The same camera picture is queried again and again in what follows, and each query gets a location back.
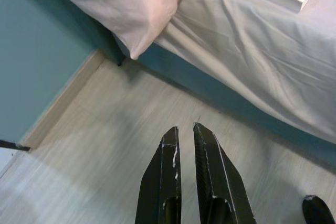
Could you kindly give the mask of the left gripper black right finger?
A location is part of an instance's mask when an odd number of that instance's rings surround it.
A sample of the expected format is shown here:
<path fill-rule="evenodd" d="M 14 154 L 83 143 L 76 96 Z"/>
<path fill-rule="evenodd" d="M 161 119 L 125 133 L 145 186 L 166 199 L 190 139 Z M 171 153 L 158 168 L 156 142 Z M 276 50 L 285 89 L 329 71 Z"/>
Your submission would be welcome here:
<path fill-rule="evenodd" d="M 242 177 L 215 134 L 193 126 L 201 223 L 256 223 Z"/>

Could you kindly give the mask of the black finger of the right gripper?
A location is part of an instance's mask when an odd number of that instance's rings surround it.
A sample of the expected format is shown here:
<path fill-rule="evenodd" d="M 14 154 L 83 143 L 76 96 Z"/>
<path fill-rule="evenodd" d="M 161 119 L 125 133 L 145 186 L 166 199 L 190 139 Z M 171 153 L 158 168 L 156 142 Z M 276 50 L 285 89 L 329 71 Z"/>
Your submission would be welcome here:
<path fill-rule="evenodd" d="M 302 201 L 302 212 L 307 224 L 335 224 L 326 203 L 316 195 L 306 195 Z"/>

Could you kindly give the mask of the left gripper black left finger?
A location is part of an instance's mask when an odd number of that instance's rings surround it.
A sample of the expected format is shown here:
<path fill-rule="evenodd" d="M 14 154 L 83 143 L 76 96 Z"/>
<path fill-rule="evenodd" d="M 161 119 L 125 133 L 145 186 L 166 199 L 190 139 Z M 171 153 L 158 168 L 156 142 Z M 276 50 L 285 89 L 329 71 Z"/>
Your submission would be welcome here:
<path fill-rule="evenodd" d="M 135 223 L 180 223 L 182 186 L 179 130 L 170 128 L 141 180 Z"/>

